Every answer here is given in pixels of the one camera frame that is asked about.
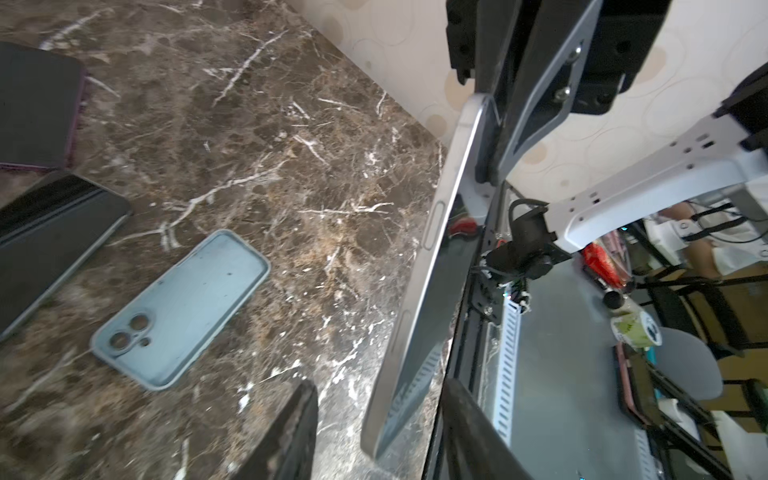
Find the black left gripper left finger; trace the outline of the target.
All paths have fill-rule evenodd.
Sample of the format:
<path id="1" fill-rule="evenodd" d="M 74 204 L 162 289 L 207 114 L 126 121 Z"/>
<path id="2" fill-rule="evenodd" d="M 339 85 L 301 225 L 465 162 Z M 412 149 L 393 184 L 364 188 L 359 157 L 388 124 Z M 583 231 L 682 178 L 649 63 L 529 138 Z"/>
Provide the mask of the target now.
<path id="1" fill-rule="evenodd" d="M 310 479 L 318 427 L 318 390 L 304 380 L 233 479 Z"/>

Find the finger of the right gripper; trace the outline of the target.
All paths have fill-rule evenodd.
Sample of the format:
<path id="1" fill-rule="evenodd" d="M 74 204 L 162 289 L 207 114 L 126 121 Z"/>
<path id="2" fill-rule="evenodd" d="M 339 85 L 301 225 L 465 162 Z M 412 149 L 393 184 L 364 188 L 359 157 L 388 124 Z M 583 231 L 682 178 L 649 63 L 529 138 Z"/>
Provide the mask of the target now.
<path id="1" fill-rule="evenodd" d="M 487 163 L 499 185 L 522 156 L 570 114 L 586 69 L 601 1 L 522 1 L 497 96 L 501 120 Z"/>

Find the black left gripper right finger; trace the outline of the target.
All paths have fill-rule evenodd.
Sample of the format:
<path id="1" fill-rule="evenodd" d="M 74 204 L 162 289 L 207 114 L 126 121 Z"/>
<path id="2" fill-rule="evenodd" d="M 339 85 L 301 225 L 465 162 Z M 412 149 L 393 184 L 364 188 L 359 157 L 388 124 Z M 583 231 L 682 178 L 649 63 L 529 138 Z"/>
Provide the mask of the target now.
<path id="1" fill-rule="evenodd" d="M 458 380 L 444 381 L 440 404 L 450 479 L 532 479 Z"/>

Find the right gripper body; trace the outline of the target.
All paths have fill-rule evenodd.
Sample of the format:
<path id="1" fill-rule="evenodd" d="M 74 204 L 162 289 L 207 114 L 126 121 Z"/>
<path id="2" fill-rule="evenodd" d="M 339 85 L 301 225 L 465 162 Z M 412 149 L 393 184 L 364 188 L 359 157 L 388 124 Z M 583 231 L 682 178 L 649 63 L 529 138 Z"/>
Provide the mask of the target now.
<path id="1" fill-rule="evenodd" d="M 460 84 L 475 81 L 506 108 L 513 90 L 602 115 L 629 90 L 670 9 L 668 1 L 448 1 L 446 37 Z"/>

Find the light blue phone case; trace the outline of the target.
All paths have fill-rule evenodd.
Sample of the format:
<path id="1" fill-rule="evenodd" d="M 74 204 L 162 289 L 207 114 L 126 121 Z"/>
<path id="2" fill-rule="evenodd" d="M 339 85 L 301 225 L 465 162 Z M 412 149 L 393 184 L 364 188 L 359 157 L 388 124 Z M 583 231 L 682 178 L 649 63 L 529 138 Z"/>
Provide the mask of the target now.
<path id="1" fill-rule="evenodd" d="M 149 391 L 187 371 L 268 277 L 267 258 L 220 229 L 151 283 L 91 337 L 92 353 Z"/>

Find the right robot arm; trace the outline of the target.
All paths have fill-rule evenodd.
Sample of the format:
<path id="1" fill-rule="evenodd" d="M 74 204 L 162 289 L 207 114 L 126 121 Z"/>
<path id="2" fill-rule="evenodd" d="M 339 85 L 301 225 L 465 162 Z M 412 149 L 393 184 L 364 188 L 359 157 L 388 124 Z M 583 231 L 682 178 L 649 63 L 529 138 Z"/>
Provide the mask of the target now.
<path id="1" fill-rule="evenodd" d="M 602 115 L 627 91 L 669 10 L 666 1 L 450 1 L 450 62 L 491 109 L 478 135 L 480 185 L 498 185 L 570 114 Z M 634 165 L 576 194 L 528 200 L 512 238 L 479 264 L 506 284 L 535 280 L 600 236 L 671 204 L 767 172 L 767 70 Z"/>

